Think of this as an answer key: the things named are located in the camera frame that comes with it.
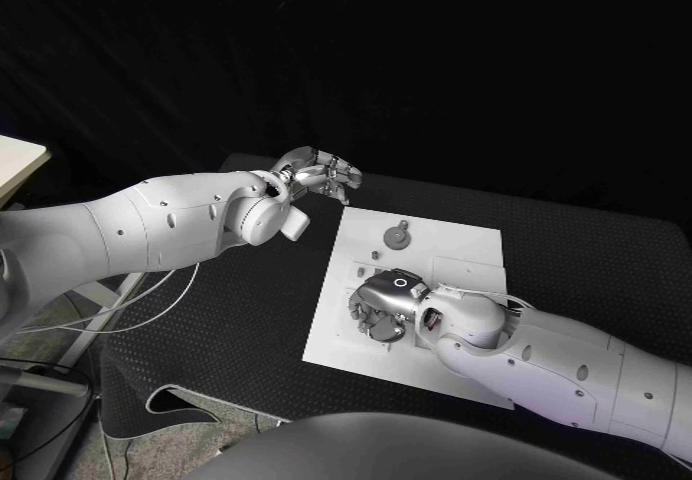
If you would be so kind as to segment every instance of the textured black mat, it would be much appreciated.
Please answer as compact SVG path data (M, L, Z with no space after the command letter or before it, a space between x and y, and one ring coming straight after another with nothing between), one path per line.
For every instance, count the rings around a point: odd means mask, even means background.
M269 165L233 159L224 170ZM676 226L367 174L351 205L500 229L508 292L650 353L692 364L692 256ZM566 428L520 407L505 411L301 361L341 206L314 194L296 206L311 218L299 241L278 235L260 247L227 250L200 265L171 313L151 326L109 336L102 380L108 435L132 437L180 422L211 420L198 411L145 411L154 391L177 385L288 420L344 411L446 419L621 477L681 477L673 461L634 441ZM172 275L148 300L126 309L118 327L165 308L190 274L191 267ZM145 285L159 278L149 275ZM152 403L165 409L170 400L164 396Z

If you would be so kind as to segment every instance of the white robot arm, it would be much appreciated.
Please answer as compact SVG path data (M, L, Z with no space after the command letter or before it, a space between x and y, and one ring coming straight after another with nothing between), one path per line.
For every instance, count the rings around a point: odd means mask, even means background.
M358 328L396 341L406 323L451 372L570 428L638 440L692 462L692 368L583 323L485 295L431 290L400 269L350 299Z
M121 273L172 270L309 220L291 205L307 190L347 204L360 171L309 147L270 171L151 178L93 202L0 212L0 341L72 288Z

